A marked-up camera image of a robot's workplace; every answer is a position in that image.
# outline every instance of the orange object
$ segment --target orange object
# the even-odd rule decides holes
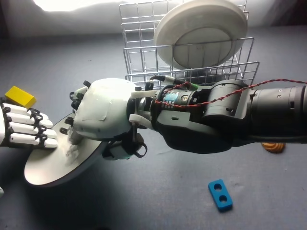
[[[261,145],[265,150],[271,153],[282,153],[286,144],[285,143],[267,143],[262,142]]]

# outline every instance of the white wall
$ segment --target white wall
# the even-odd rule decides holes
[[[11,37],[121,32],[118,5],[124,3],[123,1],[100,3],[74,11],[44,11],[33,0],[1,1]],[[248,24],[269,26],[295,2],[296,0],[248,0]]]

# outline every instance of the bright light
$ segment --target bright light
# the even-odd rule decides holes
[[[33,0],[37,6],[45,11],[74,11],[76,9],[104,2],[121,0]]]

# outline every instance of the red wire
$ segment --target red wire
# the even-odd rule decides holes
[[[182,109],[182,108],[185,108],[185,107],[200,107],[200,106],[202,106],[202,105],[211,104],[211,103],[214,103],[214,102],[216,102],[216,101],[220,101],[220,100],[222,100],[222,99],[224,99],[224,98],[226,98],[226,97],[229,97],[229,96],[231,96],[231,95],[233,95],[233,94],[241,93],[241,92],[243,92],[244,90],[252,89],[252,88],[254,88],[254,87],[257,87],[257,86],[260,86],[260,85],[263,85],[263,84],[266,84],[266,83],[269,83],[269,82],[274,82],[274,81],[289,81],[289,82],[294,82],[294,83],[298,83],[298,84],[307,84],[306,81],[300,81],[300,80],[272,79],[272,80],[263,81],[263,82],[261,82],[261,83],[255,84],[255,85],[250,85],[250,86],[248,86],[248,87],[244,87],[244,88],[242,88],[242,89],[240,89],[240,90],[235,90],[235,91],[233,91],[233,92],[231,92],[231,93],[225,95],[224,97],[220,97],[220,98],[214,99],[214,100],[212,100],[212,101],[210,101],[210,102],[203,102],[203,103],[200,103],[200,104],[189,104],[189,105],[176,105],[176,104],[170,104],[170,103],[167,103],[167,102],[162,102],[162,101],[156,100],[155,103],[157,103],[157,104],[164,104],[164,105],[168,105],[168,106],[171,106],[171,107],[174,107],[174,108],[181,108],[181,109]],[[176,89],[177,87],[179,88],[179,86],[183,86],[183,85],[185,85],[186,83],[181,84],[181,85],[177,85],[177,86],[175,86],[175,87],[172,88],[172,89]]]

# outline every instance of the dish rack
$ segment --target dish rack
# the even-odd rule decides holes
[[[243,11],[248,20],[249,12],[246,11],[247,0],[237,1],[241,2],[241,4],[238,4],[238,7]],[[127,3],[119,6],[122,34],[125,42],[125,48],[123,49],[127,68],[125,79],[134,82],[142,88],[145,87],[146,81],[153,75],[169,75],[202,85],[210,85],[222,80],[237,80],[244,81],[246,84],[252,84],[259,67],[259,62],[249,62],[254,44],[254,38],[252,37],[232,41],[154,46],[153,37],[157,25],[171,9],[183,2],[184,0],[158,0]],[[214,67],[176,69],[174,65],[168,65],[162,61],[158,55],[159,49],[169,49],[169,52],[173,54],[174,48],[177,46],[185,46],[187,49],[190,49],[192,46],[201,45],[203,47],[203,56],[205,56],[207,44],[212,45],[214,43],[221,50],[225,43],[231,42],[236,45],[237,43],[241,44],[242,40],[244,40],[242,47],[237,52],[234,52],[229,60]],[[162,86],[163,82],[158,80],[154,83],[155,89],[159,89]]]

